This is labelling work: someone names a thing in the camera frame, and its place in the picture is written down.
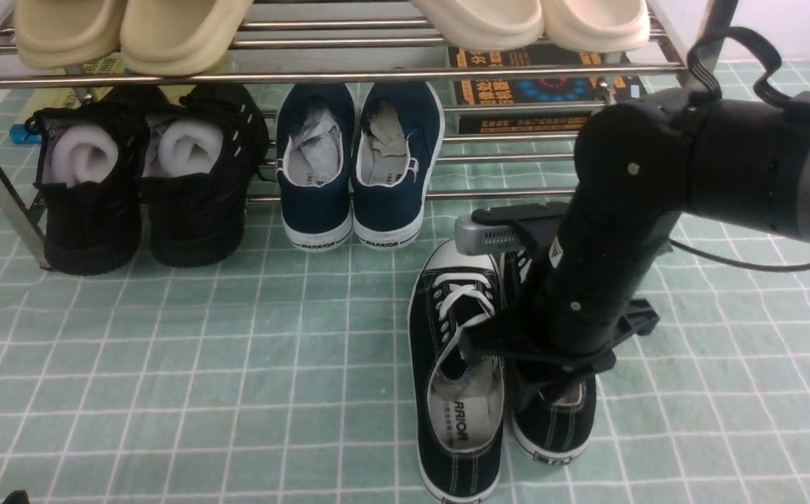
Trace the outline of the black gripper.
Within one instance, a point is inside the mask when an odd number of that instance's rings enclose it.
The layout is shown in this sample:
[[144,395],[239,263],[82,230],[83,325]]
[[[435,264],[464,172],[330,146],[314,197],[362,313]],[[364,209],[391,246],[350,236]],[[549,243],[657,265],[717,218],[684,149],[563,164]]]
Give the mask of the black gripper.
[[617,362],[615,348],[632,336],[650,335],[660,322],[647,300],[632,299],[603,342],[589,351],[574,351],[551,344],[544,315],[519,302],[464,328],[460,336],[464,360],[498,356],[514,364],[515,412],[524,411],[536,396],[548,395],[556,401],[585,379],[612,370]]

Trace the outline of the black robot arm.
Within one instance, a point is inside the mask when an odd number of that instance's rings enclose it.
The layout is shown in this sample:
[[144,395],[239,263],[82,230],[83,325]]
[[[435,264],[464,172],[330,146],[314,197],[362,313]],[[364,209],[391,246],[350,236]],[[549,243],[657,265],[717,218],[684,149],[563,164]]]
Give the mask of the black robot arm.
[[516,303],[460,337],[466,361],[517,366],[517,407],[613,369],[659,316],[636,299],[683,214],[810,244],[810,92],[766,102],[673,88],[594,114],[573,151],[568,203],[475,211],[463,254],[525,249]]

